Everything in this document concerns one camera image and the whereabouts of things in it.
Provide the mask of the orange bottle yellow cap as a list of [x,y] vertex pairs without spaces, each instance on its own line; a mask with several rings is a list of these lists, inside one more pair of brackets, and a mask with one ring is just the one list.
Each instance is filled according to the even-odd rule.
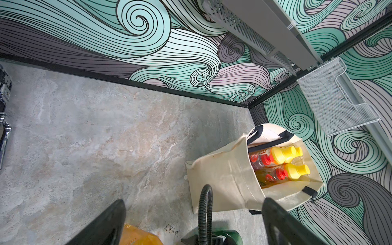
[[296,157],[296,149],[294,146],[290,147],[272,147],[266,150],[261,150],[252,154],[268,154],[272,155],[274,162],[270,166],[284,164],[290,157]]
[[297,147],[296,149],[296,157],[301,157],[303,156],[303,150],[301,147]]
[[310,169],[306,164],[294,165],[288,163],[284,165],[284,169],[287,171],[290,180],[298,180],[300,177],[310,174]]

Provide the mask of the large orange soap bottle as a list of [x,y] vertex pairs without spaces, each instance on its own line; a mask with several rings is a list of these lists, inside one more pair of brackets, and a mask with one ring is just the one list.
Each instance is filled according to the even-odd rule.
[[163,245],[163,243],[155,234],[124,224],[119,245]]

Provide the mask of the cream canvas shopping bag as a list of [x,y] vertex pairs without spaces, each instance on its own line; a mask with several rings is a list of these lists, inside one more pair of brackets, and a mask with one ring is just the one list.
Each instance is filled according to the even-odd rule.
[[[282,181],[262,188],[249,159],[251,152],[269,147],[300,147],[303,156],[294,165],[306,164],[310,173],[294,181]],[[185,164],[193,212],[199,211],[201,191],[209,184],[213,193],[213,211],[249,209],[260,211],[266,198],[289,211],[316,197],[324,183],[302,139],[275,124],[256,126],[226,146]]]

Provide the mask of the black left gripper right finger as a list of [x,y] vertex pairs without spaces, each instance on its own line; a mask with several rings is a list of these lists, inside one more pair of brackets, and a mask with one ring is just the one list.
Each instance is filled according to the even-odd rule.
[[270,245],[325,244],[271,198],[264,200],[261,213]]

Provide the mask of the yellow-green soap bottle red cap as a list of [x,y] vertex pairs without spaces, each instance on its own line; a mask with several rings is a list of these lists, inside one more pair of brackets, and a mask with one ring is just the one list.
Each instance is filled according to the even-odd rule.
[[281,168],[264,168],[256,170],[255,175],[262,188],[288,178],[288,172]]

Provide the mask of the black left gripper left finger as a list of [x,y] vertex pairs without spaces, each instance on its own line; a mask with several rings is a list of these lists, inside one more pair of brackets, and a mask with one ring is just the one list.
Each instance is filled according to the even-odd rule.
[[122,199],[118,199],[66,245],[118,245],[125,218],[125,203]]

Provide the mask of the dark green bottle red cap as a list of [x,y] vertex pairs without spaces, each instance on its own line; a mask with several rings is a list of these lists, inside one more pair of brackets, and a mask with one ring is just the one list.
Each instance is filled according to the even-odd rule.
[[215,236],[223,238],[223,245],[243,245],[243,239],[236,230],[217,230]]

